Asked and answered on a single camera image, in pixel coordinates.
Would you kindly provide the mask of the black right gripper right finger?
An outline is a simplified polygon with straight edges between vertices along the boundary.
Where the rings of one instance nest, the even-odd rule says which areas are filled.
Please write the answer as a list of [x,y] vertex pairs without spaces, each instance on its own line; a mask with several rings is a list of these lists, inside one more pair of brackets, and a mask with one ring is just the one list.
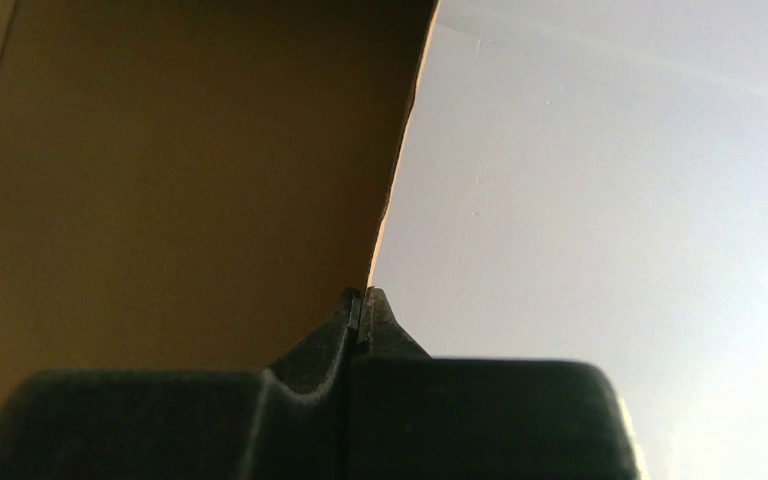
[[642,479],[624,404],[575,361],[430,356],[370,288],[348,371],[351,479]]

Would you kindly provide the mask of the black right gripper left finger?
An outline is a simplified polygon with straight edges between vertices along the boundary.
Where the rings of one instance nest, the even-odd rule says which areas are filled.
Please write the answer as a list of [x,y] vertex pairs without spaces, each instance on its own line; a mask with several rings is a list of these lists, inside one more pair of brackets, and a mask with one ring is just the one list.
[[260,370],[49,370],[0,410],[0,479],[342,479],[362,296]]

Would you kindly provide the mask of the brown cardboard box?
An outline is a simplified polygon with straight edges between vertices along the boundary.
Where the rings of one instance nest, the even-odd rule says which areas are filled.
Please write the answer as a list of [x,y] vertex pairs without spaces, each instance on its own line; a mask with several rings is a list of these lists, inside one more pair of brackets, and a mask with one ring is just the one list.
[[17,1],[0,408],[49,369],[271,360],[366,285],[434,1]]

